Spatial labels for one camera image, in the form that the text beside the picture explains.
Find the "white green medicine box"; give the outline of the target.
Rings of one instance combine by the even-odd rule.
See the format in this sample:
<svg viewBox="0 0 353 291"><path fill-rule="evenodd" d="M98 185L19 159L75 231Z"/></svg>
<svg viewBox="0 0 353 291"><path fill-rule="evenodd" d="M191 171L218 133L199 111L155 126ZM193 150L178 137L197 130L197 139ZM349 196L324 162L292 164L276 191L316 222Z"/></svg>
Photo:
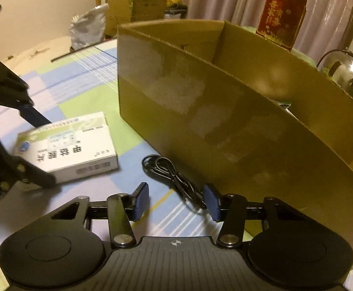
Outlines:
<svg viewBox="0 0 353 291"><path fill-rule="evenodd" d="M103 112L43 125L17 136L13 154L51 173L57 184L116 170L117 153Z"/></svg>

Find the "checked plastic tablecloth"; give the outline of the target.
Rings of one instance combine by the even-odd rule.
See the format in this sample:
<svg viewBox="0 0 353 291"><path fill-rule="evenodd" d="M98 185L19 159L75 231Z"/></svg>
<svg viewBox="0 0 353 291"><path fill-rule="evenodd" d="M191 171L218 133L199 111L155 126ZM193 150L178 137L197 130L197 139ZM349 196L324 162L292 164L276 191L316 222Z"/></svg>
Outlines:
<svg viewBox="0 0 353 291"><path fill-rule="evenodd" d="M86 49L25 79L37 107L52 121L103 112L119 168L47 191L14 189L0 200L0 244L76 196L105 200L113 193L132 191L143 181L150 187L150 212L134 226L137 237L166 236L173 242L219 234L220 226L210 216L194 212L174 191L143 171L141 161L153 148L120 117L115 43ZM277 196L342 235L353 248L353 172L302 125L295 137L270 151L266 134L285 120L283 112L273 117L242 116L228 129L229 141L223 148L190 143L178 146L170 157L198 184L212 182L223 192L233 191L256 202ZM0 270L0 290L7 287Z"/></svg>

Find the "large open cardboard box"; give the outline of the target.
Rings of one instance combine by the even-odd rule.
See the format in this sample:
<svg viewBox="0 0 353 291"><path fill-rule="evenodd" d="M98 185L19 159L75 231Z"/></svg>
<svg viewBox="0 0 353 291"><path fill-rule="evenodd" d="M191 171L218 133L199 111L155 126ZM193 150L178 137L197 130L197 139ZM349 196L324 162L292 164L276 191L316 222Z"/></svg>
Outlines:
<svg viewBox="0 0 353 291"><path fill-rule="evenodd" d="M197 185L276 196L353 248L353 98L289 51L229 22L124 24L123 120Z"/></svg>

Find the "white plastic bag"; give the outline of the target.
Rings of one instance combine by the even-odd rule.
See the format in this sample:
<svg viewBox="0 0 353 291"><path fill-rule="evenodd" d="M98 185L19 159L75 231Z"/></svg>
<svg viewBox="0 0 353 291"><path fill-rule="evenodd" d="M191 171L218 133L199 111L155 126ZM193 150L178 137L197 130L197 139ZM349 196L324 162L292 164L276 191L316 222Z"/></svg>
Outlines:
<svg viewBox="0 0 353 291"><path fill-rule="evenodd" d="M72 18L69 29L71 49L77 51L104 39L108 10L109 5L105 3Z"/></svg>

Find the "small brown carton on chair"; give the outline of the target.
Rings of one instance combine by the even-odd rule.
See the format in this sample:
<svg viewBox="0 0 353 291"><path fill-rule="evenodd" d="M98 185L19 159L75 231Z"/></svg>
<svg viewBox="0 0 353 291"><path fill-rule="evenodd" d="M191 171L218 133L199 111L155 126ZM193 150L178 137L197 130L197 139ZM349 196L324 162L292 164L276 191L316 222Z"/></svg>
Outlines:
<svg viewBox="0 0 353 291"><path fill-rule="evenodd" d="M164 19L167 0L106 0L105 35L113 37L117 27L130 22Z"/></svg>

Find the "steel electric kettle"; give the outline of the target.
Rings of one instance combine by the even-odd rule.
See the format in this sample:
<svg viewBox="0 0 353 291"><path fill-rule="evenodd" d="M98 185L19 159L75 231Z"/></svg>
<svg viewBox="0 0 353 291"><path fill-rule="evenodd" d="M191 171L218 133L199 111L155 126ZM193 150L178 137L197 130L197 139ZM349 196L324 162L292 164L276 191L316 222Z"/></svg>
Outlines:
<svg viewBox="0 0 353 291"><path fill-rule="evenodd" d="M353 53L342 49L333 49L325 53L317 70L325 74L353 98Z"/></svg>

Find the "red gift box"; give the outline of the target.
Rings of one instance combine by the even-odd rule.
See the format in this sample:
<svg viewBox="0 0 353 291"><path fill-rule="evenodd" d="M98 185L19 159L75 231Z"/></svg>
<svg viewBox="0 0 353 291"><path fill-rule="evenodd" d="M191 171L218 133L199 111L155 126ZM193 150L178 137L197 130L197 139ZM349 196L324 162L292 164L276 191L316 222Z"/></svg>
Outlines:
<svg viewBox="0 0 353 291"><path fill-rule="evenodd" d="M307 0L266 0L256 34L291 51L307 10Z"/></svg>

